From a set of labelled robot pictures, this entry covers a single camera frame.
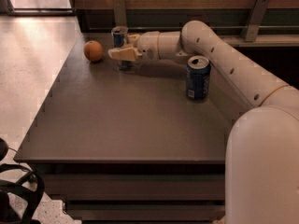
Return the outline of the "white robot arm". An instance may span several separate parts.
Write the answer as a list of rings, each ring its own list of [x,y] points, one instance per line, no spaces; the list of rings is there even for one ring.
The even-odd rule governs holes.
[[[299,90],[223,41],[201,21],[178,32],[112,29],[121,61],[209,59],[242,110],[225,156],[225,224],[299,224]]]

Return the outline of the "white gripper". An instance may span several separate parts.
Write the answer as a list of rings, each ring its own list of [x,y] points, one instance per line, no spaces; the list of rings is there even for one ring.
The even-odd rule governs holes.
[[[114,48],[108,51],[111,59],[134,62],[140,57],[143,60],[157,60],[159,32],[146,32],[143,35],[128,35],[128,43],[135,47]]]

